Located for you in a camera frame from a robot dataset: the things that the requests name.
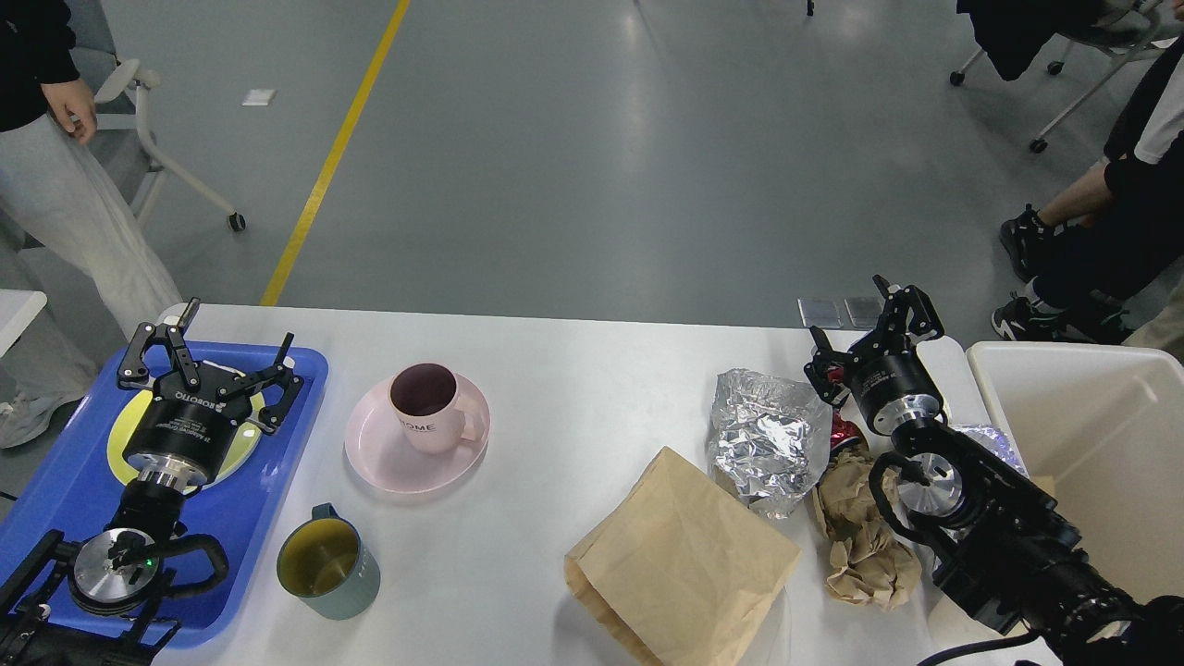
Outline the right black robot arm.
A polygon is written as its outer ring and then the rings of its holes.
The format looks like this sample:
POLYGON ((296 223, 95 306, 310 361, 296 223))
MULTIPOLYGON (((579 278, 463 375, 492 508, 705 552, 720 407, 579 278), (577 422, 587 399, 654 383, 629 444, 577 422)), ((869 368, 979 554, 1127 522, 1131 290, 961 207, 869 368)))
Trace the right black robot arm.
POLYGON ((892 530, 933 549, 933 582, 995 640, 942 649, 939 665, 1037 639, 1064 665, 1179 665, 1180 597, 1140 604, 1111 585, 1079 547, 1077 527, 1019 470, 953 429, 915 346, 944 335, 929 295, 875 277, 884 299, 870 333, 816 350, 804 372, 821 401, 854 401, 871 431, 892 438, 869 474, 892 530))

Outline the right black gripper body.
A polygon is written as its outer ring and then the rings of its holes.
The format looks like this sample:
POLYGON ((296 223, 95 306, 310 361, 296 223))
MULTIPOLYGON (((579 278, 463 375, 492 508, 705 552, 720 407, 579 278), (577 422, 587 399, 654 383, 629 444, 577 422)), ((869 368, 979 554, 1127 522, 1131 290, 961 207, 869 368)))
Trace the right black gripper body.
POLYGON ((850 350, 847 388, 871 431, 892 436, 918 420, 942 420, 944 396, 916 350, 850 350))

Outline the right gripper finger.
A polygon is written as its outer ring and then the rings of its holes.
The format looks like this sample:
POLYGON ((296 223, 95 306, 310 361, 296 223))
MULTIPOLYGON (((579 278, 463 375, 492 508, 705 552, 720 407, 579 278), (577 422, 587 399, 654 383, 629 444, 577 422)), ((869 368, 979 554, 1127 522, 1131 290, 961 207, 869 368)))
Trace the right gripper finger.
POLYGON ((879 274, 871 282, 883 297, 883 309, 861 339, 861 357, 905 356, 920 342, 944 337, 942 320, 926 292, 914 284, 892 284, 879 274))
POLYGON ((847 369, 855 365, 856 356, 850 351, 834 350, 825 329, 821 327, 811 326, 807 333, 813 340, 815 350, 803 372, 821 401, 838 410, 850 396, 845 376, 847 369))

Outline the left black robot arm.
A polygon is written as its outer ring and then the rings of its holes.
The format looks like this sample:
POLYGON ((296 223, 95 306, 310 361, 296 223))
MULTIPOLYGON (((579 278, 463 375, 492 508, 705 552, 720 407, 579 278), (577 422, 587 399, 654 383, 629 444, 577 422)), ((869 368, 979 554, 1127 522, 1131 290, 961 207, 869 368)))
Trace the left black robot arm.
POLYGON ((211 534, 191 534, 186 500, 215 482, 242 425, 272 435, 305 385, 287 357, 245 374, 191 356, 189 300, 175 322, 143 322, 116 372, 120 389, 152 393, 123 459, 135 472, 111 520, 70 542, 43 534, 4 584, 5 665, 149 665, 180 630, 144 642, 165 601, 215 590, 231 564, 211 534))

